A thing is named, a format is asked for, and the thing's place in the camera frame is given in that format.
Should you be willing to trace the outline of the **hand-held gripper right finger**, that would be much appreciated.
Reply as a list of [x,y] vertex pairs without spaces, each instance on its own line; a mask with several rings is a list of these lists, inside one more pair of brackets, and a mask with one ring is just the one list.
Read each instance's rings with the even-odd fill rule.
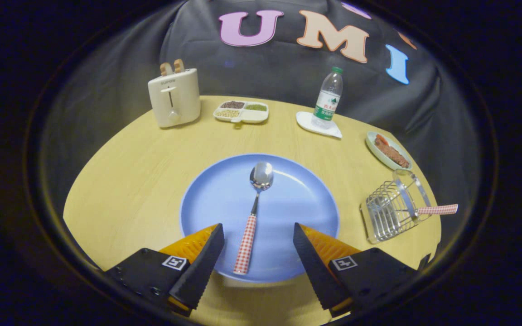
[[293,243],[317,299],[332,317],[378,309],[429,263],[425,256],[411,268],[379,248],[359,250],[300,223],[294,225]]

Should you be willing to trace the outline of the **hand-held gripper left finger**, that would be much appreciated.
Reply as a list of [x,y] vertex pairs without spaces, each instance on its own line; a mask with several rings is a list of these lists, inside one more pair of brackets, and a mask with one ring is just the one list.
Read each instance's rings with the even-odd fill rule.
[[161,250],[141,248],[105,274],[154,306],[188,317],[197,309],[224,245],[218,223]]

